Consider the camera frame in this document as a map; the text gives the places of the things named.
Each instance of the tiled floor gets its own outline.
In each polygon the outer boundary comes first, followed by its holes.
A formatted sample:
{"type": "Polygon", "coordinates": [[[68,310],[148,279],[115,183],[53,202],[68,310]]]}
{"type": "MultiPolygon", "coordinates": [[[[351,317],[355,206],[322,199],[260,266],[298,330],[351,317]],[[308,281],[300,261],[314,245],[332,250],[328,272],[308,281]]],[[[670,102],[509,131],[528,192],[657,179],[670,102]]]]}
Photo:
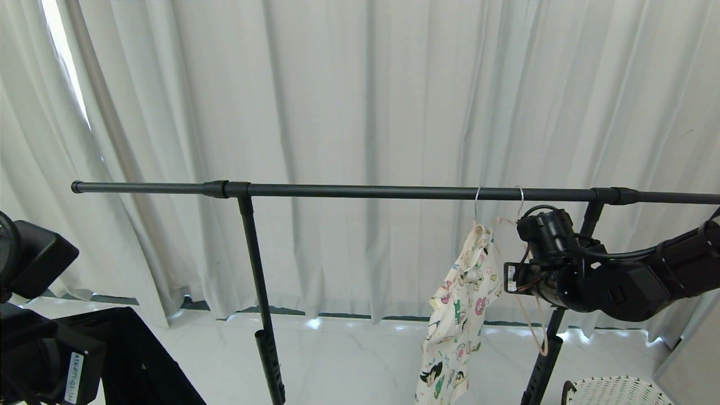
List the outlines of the tiled floor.
{"type": "MultiPolygon", "coordinates": [[[[109,308],[106,303],[38,298],[25,307],[58,318],[109,308]]],[[[287,403],[323,405],[412,404],[420,367],[422,322],[273,316],[287,403]]],[[[150,327],[209,405],[270,404],[253,333],[259,315],[216,321],[206,311],[181,311],[170,329],[150,327]]],[[[519,404],[537,354],[530,331],[486,326],[482,349],[470,360],[471,390],[456,402],[519,404]]],[[[560,404],[562,384],[591,376],[650,375],[667,357],[661,342],[641,331],[573,329],[543,404],[560,404]]],[[[103,404],[102,392],[93,404],[103,404]]]]}

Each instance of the white label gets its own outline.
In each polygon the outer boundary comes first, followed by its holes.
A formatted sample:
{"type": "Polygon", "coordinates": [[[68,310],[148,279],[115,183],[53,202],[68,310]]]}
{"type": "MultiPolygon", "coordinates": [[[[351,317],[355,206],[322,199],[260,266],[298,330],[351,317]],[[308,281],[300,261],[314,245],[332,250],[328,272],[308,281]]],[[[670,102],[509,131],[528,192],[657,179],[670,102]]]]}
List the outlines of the white label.
{"type": "Polygon", "coordinates": [[[508,266],[508,291],[517,291],[518,289],[513,278],[515,278],[515,266],[508,266]]]}
{"type": "Polygon", "coordinates": [[[65,384],[65,400],[71,404],[78,401],[80,391],[80,377],[83,374],[83,360],[85,357],[73,352],[70,355],[70,366],[68,367],[68,382],[65,384]]]}

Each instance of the white basket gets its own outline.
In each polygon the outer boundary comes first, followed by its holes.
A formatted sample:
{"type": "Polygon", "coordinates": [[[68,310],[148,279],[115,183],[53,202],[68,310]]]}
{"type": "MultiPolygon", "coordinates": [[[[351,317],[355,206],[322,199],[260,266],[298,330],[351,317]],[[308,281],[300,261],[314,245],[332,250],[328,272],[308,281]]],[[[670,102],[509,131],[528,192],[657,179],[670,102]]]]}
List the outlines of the white basket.
{"type": "Polygon", "coordinates": [[[592,377],[567,381],[562,405],[672,405],[657,388],[635,377],[592,377]]]}

